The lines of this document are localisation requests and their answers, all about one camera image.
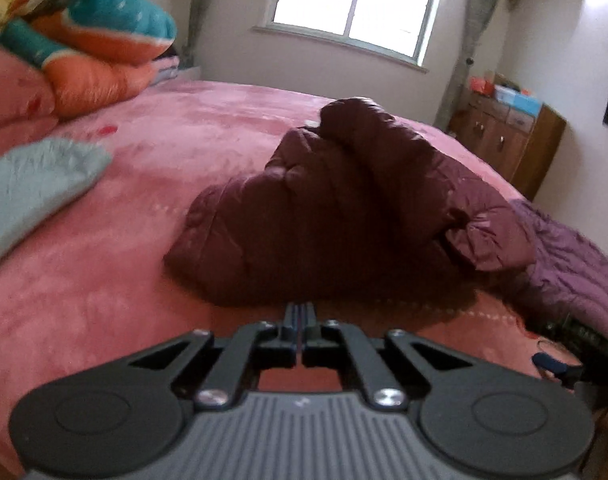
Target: window frame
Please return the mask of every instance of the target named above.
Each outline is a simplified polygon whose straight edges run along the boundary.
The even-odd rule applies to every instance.
[[[269,5],[266,13],[266,19],[262,27],[256,27],[257,30],[265,30],[267,32],[285,32],[294,36],[303,36],[306,38],[316,38],[323,41],[329,41],[331,43],[343,44],[346,46],[352,46],[360,50],[368,50],[374,54],[387,57],[389,59],[398,60],[405,64],[410,64],[420,68],[419,59],[422,55],[422,51],[426,46],[427,31],[431,16],[434,14],[434,6],[438,3],[437,0],[428,0],[426,3],[426,10],[424,11],[424,19],[422,20],[422,26],[417,37],[417,44],[415,45],[415,51],[412,56],[392,50],[384,46],[380,46],[374,43],[368,43],[363,40],[356,40],[350,38],[349,34],[351,26],[353,25],[353,19],[355,16],[355,9],[358,0],[351,1],[351,7],[346,17],[346,24],[344,26],[343,34],[335,34],[333,32],[327,32],[325,30],[319,30],[316,28],[301,27],[299,25],[291,25],[289,23],[276,22],[275,14],[277,12],[277,4],[279,0],[269,0]]]

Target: circular cover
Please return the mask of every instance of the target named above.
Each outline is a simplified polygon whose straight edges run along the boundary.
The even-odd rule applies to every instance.
[[[168,388],[47,385],[18,403],[9,432],[31,468],[62,478],[106,478],[155,460],[182,424]]]
[[[572,468],[593,437],[588,409],[557,384],[502,371],[445,374],[420,410],[424,434],[451,459],[485,474],[524,478]]]

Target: window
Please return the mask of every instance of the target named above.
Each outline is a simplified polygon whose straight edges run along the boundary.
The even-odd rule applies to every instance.
[[[436,0],[272,0],[274,28],[417,62]]]

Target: pink pillow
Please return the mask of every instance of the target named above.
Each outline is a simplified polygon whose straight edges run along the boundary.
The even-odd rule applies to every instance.
[[[55,128],[58,118],[54,115],[38,119],[23,119],[0,128],[0,156],[22,144],[37,142]]]
[[[55,98],[44,75],[0,47],[0,125],[46,117]]]

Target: maroon jacket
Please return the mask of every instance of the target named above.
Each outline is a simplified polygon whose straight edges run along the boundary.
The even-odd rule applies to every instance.
[[[264,172],[191,205],[165,261],[208,300],[354,296],[405,276],[380,291],[390,296],[418,273],[534,261],[532,233],[500,193],[377,104],[340,100],[320,115],[316,131],[284,135]]]

